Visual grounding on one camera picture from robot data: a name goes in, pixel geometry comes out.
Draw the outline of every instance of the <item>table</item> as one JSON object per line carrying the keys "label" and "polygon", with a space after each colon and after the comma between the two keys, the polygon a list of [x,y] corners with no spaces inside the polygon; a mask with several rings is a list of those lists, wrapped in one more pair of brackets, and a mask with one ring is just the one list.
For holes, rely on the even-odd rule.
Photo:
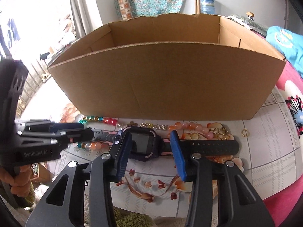
{"label": "table", "polygon": [[[51,116],[53,120],[59,121],[60,114],[67,103],[69,103],[68,98],[55,81],[50,79],[29,103],[22,118],[47,119]],[[165,125],[174,125],[176,122],[119,119],[122,124],[127,124],[130,121],[138,124]],[[191,122],[206,125],[215,121],[191,120]],[[240,157],[243,160],[244,174],[262,199],[281,191],[302,175],[303,165],[299,137],[292,116],[276,87],[253,119],[217,122],[222,123],[239,142],[240,151],[235,157]],[[113,130],[114,128],[114,126],[103,123],[92,123],[91,125],[94,128],[105,130]],[[241,132],[244,128],[249,130],[249,137],[242,136]],[[168,131],[157,131],[157,133],[165,138]],[[70,145],[68,149],[62,151],[60,160],[48,163],[49,170],[58,175],[69,161],[75,160],[79,163],[86,163],[103,152],[86,151],[77,148],[75,145]],[[189,207],[189,192],[177,192],[175,186],[173,186],[164,195],[159,196],[166,189],[158,188],[158,180],[169,184],[177,174],[174,165],[172,157],[159,157],[149,162],[130,159],[125,174],[127,179],[132,180],[131,184],[138,191],[157,195],[157,197],[153,202],[148,203],[146,200],[139,199],[132,194],[126,184],[117,186],[116,183],[112,183],[113,205],[129,211],[154,216],[186,217]],[[135,171],[134,176],[129,175],[131,170]],[[135,177],[139,177],[140,181],[135,183]],[[144,187],[144,183],[149,181],[152,187]],[[176,192],[177,199],[171,199],[172,192]],[[217,213],[218,201],[216,197],[213,204],[213,214]]]}

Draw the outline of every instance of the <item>blue clamp jaw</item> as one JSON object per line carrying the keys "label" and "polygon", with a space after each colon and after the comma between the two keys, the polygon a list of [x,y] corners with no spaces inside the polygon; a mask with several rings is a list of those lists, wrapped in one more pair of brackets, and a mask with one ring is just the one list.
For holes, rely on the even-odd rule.
{"label": "blue clamp jaw", "polygon": [[[208,160],[203,153],[204,148],[181,142],[175,130],[171,132],[170,139],[179,176],[184,182],[193,182],[185,226],[211,226],[212,180],[218,181],[218,227],[275,226],[262,199],[233,161],[220,164]],[[239,146],[218,147],[215,148],[216,153],[217,149],[225,151],[225,155],[234,155]]]}

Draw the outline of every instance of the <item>cardboard flap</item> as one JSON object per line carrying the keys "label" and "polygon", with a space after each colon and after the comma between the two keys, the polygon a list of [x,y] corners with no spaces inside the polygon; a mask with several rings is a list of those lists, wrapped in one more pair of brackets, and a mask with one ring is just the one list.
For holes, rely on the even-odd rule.
{"label": "cardboard flap", "polygon": [[84,55],[96,50],[102,50],[105,48],[111,48],[114,46],[112,37],[109,34],[111,32],[111,29],[108,25],[104,25],[90,34],[87,34],[85,37],[83,37],[81,40],[76,41],[72,46],[67,48],[61,55],[59,55],[53,62],[52,66],[78,57],[80,55]]}
{"label": "cardboard flap", "polygon": [[115,46],[162,42],[189,41],[217,43],[220,16],[209,14],[163,14],[138,17],[110,23]]}
{"label": "cardboard flap", "polygon": [[[49,70],[85,115],[241,120],[257,112],[284,65],[218,44],[149,43],[93,52]],[[83,76],[89,79],[79,81]]]}
{"label": "cardboard flap", "polygon": [[241,41],[247,45],[246,48],[250,48],[256,52],[266,54],[280,60],[285,59],[285,57],[266,40],[262,39],[252,31],[247,30],[245,27],[239,25],[238,23],[230,19],[220,17],[220,26],[241,39]]}

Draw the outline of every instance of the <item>watch strap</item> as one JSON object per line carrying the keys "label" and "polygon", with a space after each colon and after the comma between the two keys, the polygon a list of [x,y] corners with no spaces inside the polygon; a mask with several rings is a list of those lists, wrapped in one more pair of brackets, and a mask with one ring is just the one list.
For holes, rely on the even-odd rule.
{"label": "watch strap", "polygon": [[[191,147],[191,151],[202,156],[235,155],[239,151],[239,143],[236,140],[180,140],[180,142],[186,143]],[[160,154],[172,154],[169,139],[163,139]]]}

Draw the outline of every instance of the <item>bead necklace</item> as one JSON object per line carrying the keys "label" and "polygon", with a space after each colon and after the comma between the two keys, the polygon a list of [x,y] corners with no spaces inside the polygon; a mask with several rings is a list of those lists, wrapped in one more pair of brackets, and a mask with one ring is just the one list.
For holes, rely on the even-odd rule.
{"label": "bead necklace", "polygon": [[196,136],[199,138],[199,135],[203,135],[205,138],[207,138],[208,140],[211,140],[214,138],[214,133],[215,134],[220,134],[223,132],[223,130],[226,130],[225,128],[207,128],[204,127],[202,124],[195,124],[193,122],[187,123],[187,122],[176,122],[174,126],[169,126],[169,132],[171,132],[172,130],[191,130],[191,131],[196,131],[197,134]]}
{"label": "bead necklace", "polygon": [[110,146],[103,142],[78,142],[77,147],[85,149],[87,151],[91,151],[91,150],[99,150],[102,148],[109,148]]}
{"label": "bead necklace", "polygon": [[121,126],[118,123],[118,120],[112,118],[103,118],[99,116],[84,116],[82,120],[79,121],[81,124],[85,124],[87,122],[102,122],[104,124],[113,125],[113,126]]}

